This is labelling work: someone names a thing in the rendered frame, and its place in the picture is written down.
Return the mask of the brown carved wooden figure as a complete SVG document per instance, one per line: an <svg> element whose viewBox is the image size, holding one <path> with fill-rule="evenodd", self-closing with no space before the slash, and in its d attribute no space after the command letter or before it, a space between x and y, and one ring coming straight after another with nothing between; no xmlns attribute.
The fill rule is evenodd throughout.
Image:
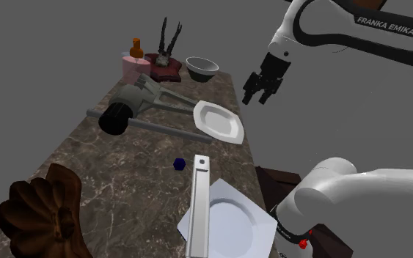
<svg viewBox="0 0 413 258"><path fill-rule="evenodd" d="M0 204L0 229L15 258L93 258L79 220L81 180L52 163L47 175L12 183Z"/></svg>

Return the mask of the white square plate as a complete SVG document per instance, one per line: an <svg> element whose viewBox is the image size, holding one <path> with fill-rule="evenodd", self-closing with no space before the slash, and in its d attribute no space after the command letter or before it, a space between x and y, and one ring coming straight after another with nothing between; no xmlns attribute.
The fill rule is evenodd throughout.
<svg viewBox="0 0 413 258"><path fill-rule="evenodd" d="M190 208L178 223L186 241ZM277 222L223 179L210 186L208 258L268 258Z"/></svg>

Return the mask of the antler figure on red base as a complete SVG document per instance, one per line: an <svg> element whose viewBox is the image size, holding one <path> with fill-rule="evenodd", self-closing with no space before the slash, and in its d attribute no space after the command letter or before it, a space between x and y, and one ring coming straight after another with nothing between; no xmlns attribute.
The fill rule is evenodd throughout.
<svg viewBox="0 0 413 258"><path fill-rule="evenodd" d="M172 51L182 31L183 25L178 23L175 34L167 47L165 47L166 27L167 17L164 18L162 23L158 51L156 53L145 54L145 57L147 57L150 62L150 77L156 82L181 82L179 70L182 64L172 57Z"/></svg>

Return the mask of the long grey rod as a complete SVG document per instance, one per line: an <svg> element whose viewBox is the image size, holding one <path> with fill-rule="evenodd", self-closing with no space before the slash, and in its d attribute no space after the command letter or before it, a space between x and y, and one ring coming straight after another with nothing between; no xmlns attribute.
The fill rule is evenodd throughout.
<svg viewBox="0 0 413 258"><path fill-rule="evenodd" d="M114 136L123 134L126 128L128 126L131 126L135 128L155 131L158 133L164 133L170 136L181 137L192 141L199 141L206 144L210 144L213 141L213 139L210 136L204 136L197 133L191 133L163 125L144 122L138 119L129 118L127 121L127 125L124 125L123 122L120 120L114 121L113 119L111 119L109 121L106 121L103 112L95 109L87 109L86 115L88 117L98 118L101 130Z"/></svg>

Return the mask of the grey bowl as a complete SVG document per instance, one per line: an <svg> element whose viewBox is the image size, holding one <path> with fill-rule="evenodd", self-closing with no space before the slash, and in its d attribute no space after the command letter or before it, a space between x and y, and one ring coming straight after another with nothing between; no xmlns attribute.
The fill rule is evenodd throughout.
<svg viewBox="0 0 413 258"><path fill-rule="evenodd" d="M219 70L215 62L197 56L190 56L186 59L186 68L191 79L201 83L210 81Z"/></svg>

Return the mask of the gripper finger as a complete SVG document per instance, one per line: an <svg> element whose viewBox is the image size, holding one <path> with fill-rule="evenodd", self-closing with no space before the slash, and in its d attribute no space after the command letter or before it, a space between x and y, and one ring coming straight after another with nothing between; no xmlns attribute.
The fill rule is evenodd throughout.
<svg viewBox="0 0 413 258"><path fill-rule="evenodd" d="M274 94L277 93L280 85L282 83L282 79L275 79L272 81L265 81L262 86L263 94L261 95L259 102L263 105L266 101Z"/></svg>
<svg viewBox="0 0 413 258"><path fill-rule="evenodd" d="M248 105L253 95L256 92L260 91L259 83L260 83L260 75L257 74L256 72L252 72L243 87L244 97L243 97L242 103L244 105Z"/></svg>

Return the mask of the pink cup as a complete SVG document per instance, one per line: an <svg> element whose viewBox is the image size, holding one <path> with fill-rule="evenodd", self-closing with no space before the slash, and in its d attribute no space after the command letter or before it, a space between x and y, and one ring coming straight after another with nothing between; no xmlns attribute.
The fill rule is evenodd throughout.
<svg viewBox="0 0 413 258"><path fill-rule="evenodd" d="M132 56L122 58L122 80L126 84L134 84L141 74L150 75L151 63L146 59L138 59Z"/></svg>

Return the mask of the white flat kitchen tool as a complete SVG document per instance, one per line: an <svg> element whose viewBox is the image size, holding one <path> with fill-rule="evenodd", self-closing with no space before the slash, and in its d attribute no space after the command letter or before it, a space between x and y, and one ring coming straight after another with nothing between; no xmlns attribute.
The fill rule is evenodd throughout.
<svg viewBox="0 0 413 258"><path fill-rule="evenodd" d="M210 158L194 156L186 258L208 258L210 215Z"/></svg>

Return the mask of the grey tool with black drum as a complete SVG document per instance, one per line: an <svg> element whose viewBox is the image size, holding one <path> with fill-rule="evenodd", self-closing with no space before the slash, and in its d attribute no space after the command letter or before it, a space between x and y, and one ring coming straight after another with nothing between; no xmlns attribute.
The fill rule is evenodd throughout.
<svg viewBox="0 0 413 258"><path fill-rule="evenodd" d="M125 132L129 119L136 119L148 109L192 114L197 103L197 100L162 87L142 73L134 84L126 84L114 93L108 108L99 116L98 124L104 132L118 136Z"/></svg>

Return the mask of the white octagonal plate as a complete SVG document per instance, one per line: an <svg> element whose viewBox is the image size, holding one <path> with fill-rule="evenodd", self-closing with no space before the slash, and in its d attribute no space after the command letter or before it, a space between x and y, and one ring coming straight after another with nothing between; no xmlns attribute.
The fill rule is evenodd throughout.
<svg viewBox="0 0 413 258"><path fill-rule="evenodd" d="M193 118L197 129L217 140L231 144L244 141L244 126L239 116L220 105L200 100L193 109Z"/></svg>

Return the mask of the orange bottle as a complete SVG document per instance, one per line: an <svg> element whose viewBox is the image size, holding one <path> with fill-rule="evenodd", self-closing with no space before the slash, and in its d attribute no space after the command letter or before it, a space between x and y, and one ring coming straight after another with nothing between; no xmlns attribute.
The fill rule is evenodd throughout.
<svg viewBox="0 0 413 258"><path fill-rule="evenodd" d="M144 51L141 49L141 41L139 38L133 38L133 46L129 51L129 55L135 59L144 57Z"/></svg>

